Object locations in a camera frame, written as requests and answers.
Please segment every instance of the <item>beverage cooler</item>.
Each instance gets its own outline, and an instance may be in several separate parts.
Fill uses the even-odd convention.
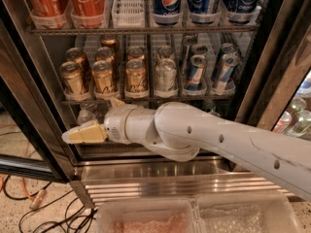
[[[172,157],[113,141],[117,130],[105,139],[101,125],[116,104],[156,110],[175,101],[310,141],[310,0],[208,0],[206,10],[198,0],[47,1],[0,0],[0,101],[39,153],[2,151],[1,173],[70,183],[88,208],[244,191],[307,198],[229,154]],[[43,4],[54,14],[42,16]]]

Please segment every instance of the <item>white robotic arm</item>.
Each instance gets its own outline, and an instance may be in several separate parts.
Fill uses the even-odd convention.
[[[156,111],[135,105],[113,108],[105,117],[109,139],[147,149],[176,161],[215,152],[311,201],[311,144],[224,120],[183,103]]]

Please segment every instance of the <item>refrigerator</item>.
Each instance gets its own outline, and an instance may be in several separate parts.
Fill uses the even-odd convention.
[[[110,10],[105,12],[107,24],[103,27],[77,26],[75,15],[70,15],[72,7],[68,7],[68,28],[47,29],[34,25],[29,0],[0,0],[0,101],[40,156],[3,152],[0,173],[69,183],[87,208],[116,199],[236,191],[280,190],[295,197],[283,187],[210,151],[200,150],[194,159],[177,162],[139,144],[109,140],[66,144],[62,134],[78,126],[85,101],[68,100],[59,68],[66,61],[65,52],[73,47],[83,49],[93,62],[100,36],[117,35],[122,49],[118,94],[121,101],[150,109],[179,101],[204,109],[203,102],[213,100],[220,117],[272,131],[308,79],[311,1],[259,0],[256,16],[242,25],[227,23],[223,18],[225,11],[220,13],[219,21],[196,25],[184,10],[174,26],[156,25],[152,0],[129,0],[124,14],[119,3],[120,0],[106,0]],[[127,17],[134,16],[139,18],[122,24]],[[155,48],[169,44],[181,58],[185,35],[197,35],[198,41],[211,52],[211,65],[204,78],[206,87],[201,93],[188,94],[183,81],[177,80],[176,93],[162,97],[155,90]],[[225,42],[238,46],[242,61],[232,78],[232,87],[218,94],[211,92],[209,77]],[[147,95],[138,98],[128,96],[125,84],[126,51],[131,46],[143,47],[148,59]],[[110,101],[93,95],[87,101],[97,107],[101,119],[111,107]],[[309,140],[309,132],[300,137]]]

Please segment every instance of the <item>robotic arm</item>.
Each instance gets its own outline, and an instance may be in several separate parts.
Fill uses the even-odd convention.
[[[117,106],[106,115],[104,127],[114,142],[138,143],[176,161],[195,158],[199,149],[215,152],[311,201],[308,141],[224,120],[177,102],[156,111]]]

